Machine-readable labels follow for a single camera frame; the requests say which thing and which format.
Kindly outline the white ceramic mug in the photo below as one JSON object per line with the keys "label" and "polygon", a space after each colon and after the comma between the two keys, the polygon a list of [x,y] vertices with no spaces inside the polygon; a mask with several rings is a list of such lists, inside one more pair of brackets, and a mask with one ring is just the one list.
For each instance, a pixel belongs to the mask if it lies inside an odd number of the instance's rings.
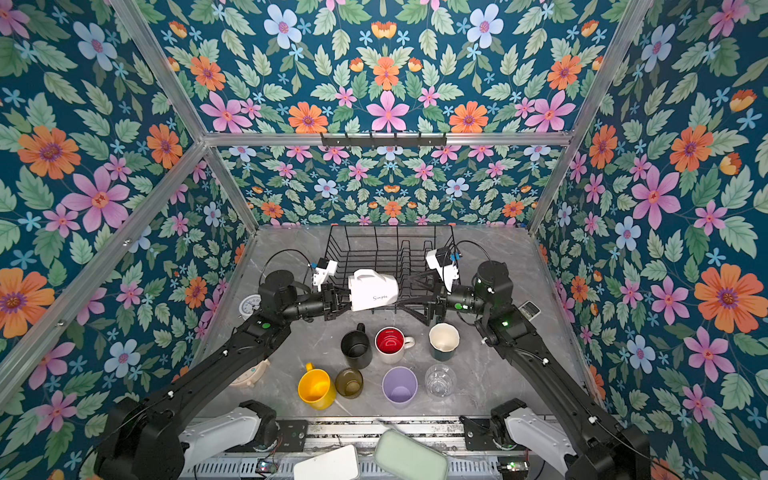
{"label": "white ceramic mug", "polygon": [[372,269],[356,270],[348,277],[348,288],[353,312],[394,305],[399,295],[393,276]]}

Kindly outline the yellow mug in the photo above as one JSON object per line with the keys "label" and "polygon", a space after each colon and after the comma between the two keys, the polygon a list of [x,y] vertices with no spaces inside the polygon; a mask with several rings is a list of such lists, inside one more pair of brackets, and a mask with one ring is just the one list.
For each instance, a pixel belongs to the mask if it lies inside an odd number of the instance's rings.
{"label": "yellow mug", "polygon": [[323,369],[312,363],[305,365],[305,373],[297,386],[300,400],[316,411],[328,409],[336,400],[335,383]]}

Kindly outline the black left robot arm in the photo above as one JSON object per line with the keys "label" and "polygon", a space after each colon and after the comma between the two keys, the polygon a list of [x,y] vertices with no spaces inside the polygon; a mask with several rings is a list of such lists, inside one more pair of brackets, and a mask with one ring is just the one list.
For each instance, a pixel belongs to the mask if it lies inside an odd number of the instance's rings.
{"label": "black left robot arm", "polygon": [[298,320],[333,320],[351,307],[349,291],[324,284],[301,295],[291,272],[260,284],[260,304],[230,338],[186,374],[140,401],[124,399],[108,414],[94,453],[102,479],[177,479],[200,462],[240,445],[271,447],[280,436],[275,411],[254,400],[194,424],[200,411],[250,368],[268,359]]}

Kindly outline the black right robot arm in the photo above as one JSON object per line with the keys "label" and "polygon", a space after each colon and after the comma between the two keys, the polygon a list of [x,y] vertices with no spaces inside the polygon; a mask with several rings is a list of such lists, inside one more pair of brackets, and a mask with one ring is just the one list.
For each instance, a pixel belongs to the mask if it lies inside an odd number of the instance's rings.
{"label": "black right robot arm", "polygon": [[514,284],[505,263],[486,260],[468,285],[446,286],[442,268],[402,277],[398,286],[424,288],[421,296],[402,295],[396,305],[409,311],[421,304],[424,323],[441,319],[448,310],[474,313],[473,323],[493,348],[533,387],[556,420],[534,414],[519,399],[495,407],[491,431],[500,445],[522,445],[566,479],[648,479],[650,444],[636,426],[624,427],[556,361],[543,337],[514,304]]}

